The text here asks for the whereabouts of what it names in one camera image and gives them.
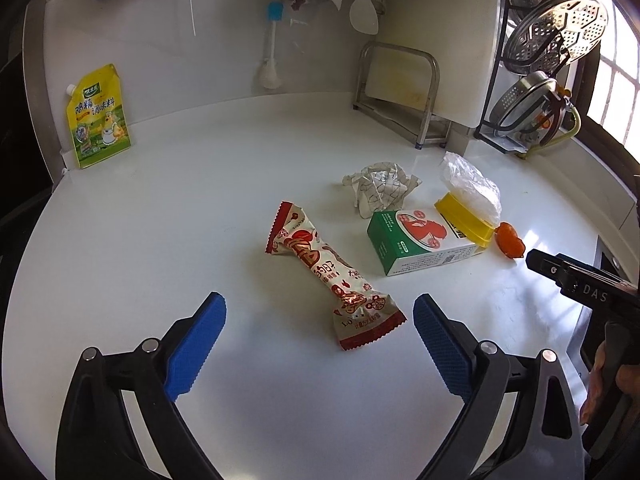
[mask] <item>white cutting board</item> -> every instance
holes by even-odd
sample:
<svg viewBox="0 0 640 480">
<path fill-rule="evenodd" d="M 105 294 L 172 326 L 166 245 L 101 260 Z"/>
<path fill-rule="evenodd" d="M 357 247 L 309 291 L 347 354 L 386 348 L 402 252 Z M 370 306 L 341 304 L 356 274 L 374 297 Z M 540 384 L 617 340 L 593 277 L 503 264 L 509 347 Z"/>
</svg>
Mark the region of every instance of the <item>white cutting board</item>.
<svg viewBox="0 0 640 480">
<path fill-rule="evenodd" d="M 473 128 L 481 121 L 499 22 L 500 0 L 387 0 L 376 40 L 434 56 L 440 87 L 433 112 Z M 426 60 L 376 49 L 366 95 L 424 110 L 430 80 Z"/>
</svg>

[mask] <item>yellow plastic lid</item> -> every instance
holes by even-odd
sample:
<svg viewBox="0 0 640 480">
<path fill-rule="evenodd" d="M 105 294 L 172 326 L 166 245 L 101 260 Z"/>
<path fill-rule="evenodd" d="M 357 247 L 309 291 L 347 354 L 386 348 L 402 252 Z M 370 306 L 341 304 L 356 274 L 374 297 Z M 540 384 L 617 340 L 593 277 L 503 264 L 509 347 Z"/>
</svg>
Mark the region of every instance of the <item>yellow plastic lid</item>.
<svg viewBox="0 0 640 480">
<path fill-rule="evenodd" d="M 473 243 L 480 247 L 489 246 L 495 229 L 469 211 L 451 193 L 447 193 L 434 205 L 438 213 L 462 231 Z"/>
</svg>

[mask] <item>red serrated edge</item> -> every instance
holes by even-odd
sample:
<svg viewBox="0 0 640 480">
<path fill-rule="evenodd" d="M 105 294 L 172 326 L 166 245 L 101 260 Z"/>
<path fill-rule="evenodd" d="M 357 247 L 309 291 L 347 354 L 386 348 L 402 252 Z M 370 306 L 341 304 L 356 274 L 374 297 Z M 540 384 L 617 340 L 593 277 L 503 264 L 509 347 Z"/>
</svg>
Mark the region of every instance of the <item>red serrated edge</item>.
<svg viewBox="0 0 640 480">
<path fill-rule="evenodd" d="M 367 330 L 358 335 L 354 335 L 348 337 L 347 339 L 343 339 L 340 341 L 340 346 L 344 350 L 353 350 L 359 346 L 366 345 L 367 343 L 371 343 L 380 339 L 383 335 L 388 334 L 393 329 L 398 328 L 402 323 L 406 321 L 406 317 L 399 310 L 392 314 L 389 318 L 385 319 L 384 322 L 379 324 L 377 327 L 372 328 L 371 330 Z"/>
<path fill-rule="evenodd" d="M 264 251 L 265 253 L 271 254 L 271 251 L 273 251 L 273 239 L 284 227 L 284 222 L 287 221 L 287 216 L 289 216 L 289 211 L 292 206 L 293 204 L 291 202 L 282 202 L 280 204 L 280 207 L 278 208 L 278 214 L 276 215 L 276 219 L 273 221 L 273 227 L 271 227 L 271 233 L 269 234 L 269 241 L 267 243 L 267 248 Z"/>
</svg>

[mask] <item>green logo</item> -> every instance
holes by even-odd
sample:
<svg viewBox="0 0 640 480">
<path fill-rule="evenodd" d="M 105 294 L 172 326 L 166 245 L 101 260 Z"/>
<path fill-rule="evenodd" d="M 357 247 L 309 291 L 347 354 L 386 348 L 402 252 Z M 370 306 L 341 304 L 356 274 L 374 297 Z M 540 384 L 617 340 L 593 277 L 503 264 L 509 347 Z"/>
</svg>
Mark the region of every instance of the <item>green logo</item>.
<svg viewBox="0 0 640 480">
<path fill-rule="evenodd" d="M 84 95 L 85 99 L 92 97 L 96 94 L 100 93 L 100 83 L 96 83 L 95 85 L 89 86 L 89 88 L 85 88 L 82 90 L 82 95 Z"/>
</svg>

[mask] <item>crumpled plastic bag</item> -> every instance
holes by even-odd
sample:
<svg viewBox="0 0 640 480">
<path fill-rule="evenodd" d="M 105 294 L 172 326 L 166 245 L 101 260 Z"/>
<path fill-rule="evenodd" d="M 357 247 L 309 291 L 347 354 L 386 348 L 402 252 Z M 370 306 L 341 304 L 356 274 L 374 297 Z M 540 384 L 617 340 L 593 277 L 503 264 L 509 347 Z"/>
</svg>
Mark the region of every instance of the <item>crumpled plastic bag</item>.
<svg viewBox="0 0 640 480">
<path fill-rule="evenodd" d="M 500 190 L 482 176 L 473 164 L 457 153 L 447 152 L 440 163 L 440 179 L 449 192 L 479 219 L 497 228 L 500 225 Z"/>
<path fill-rule="evenodd" d="M 363 218 L 370 218 L 376 211 L 402 209 L 404 197 L 421 183 L 418 177 L 407 176 L 400 166 L 392 162 L 371 164 L 342 179 L 344 186 L 353 187 L 356 194 L 354 205 Z"/>
</svg>

